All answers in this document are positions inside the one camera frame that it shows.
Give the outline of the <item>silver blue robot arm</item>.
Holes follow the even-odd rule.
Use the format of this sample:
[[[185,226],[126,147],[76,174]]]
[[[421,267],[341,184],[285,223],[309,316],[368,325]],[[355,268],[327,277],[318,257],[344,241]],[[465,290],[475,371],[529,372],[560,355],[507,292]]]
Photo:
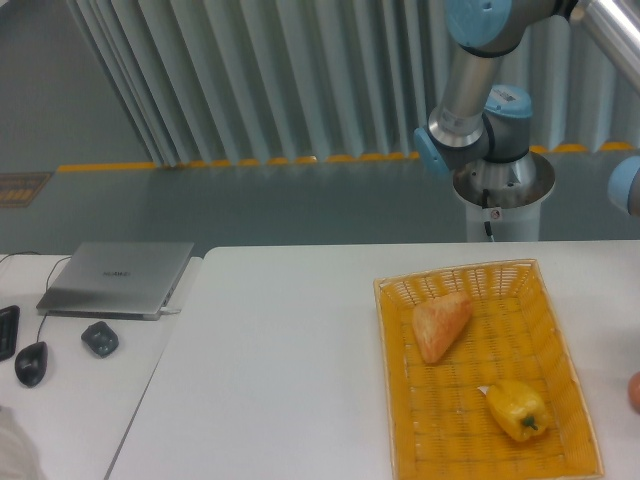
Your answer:
[[[448,1],[456,53],[415,131],[426,167],[493,212],[542,201],[554,174],[530,147],[639,143],[635,1]]]

